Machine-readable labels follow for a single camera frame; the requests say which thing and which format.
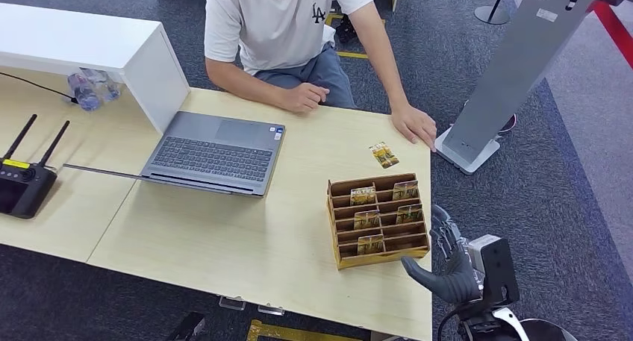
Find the person's right hand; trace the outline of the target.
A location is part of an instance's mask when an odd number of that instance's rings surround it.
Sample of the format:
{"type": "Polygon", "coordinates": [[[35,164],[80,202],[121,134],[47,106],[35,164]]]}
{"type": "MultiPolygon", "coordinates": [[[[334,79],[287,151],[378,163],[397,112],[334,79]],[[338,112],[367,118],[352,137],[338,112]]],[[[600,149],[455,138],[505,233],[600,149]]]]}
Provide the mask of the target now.
{"type": "Polygon", "coordinates": [[[285,90],[281,98],[281,106],[293,113],[310,113],[326,101],[330,90],[309,83],[285,90]]]}

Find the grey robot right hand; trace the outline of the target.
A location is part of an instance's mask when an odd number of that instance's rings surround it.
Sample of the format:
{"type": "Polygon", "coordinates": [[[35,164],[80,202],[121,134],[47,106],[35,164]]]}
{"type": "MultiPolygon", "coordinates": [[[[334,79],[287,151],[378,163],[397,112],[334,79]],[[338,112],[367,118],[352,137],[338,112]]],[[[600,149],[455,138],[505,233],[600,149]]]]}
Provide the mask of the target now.
{"type": "Polygon", "coordinates": [[[431,206],[431,229],[439,238],[446,269],[434,274],[422,268],[412,257],[400,259],[410,278],[449,304],[464,304],[481,298],[483,277],[472,265],[467,253],[468,239],[461,235],[452,217],[437,204],[431,206]]]}

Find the person's left hand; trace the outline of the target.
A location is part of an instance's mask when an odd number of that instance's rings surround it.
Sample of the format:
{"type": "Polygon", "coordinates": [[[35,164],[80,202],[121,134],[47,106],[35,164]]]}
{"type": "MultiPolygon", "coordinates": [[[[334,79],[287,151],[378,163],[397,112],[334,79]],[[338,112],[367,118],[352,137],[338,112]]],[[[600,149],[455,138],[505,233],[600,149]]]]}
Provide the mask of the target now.
{"type": "Polygon", "coordinates": [[[391,105],[391,121],[395,129],[409,142],[424,142],[432,152],[437,137],[436,122],[425,112],[409,104],[391,105]]]}

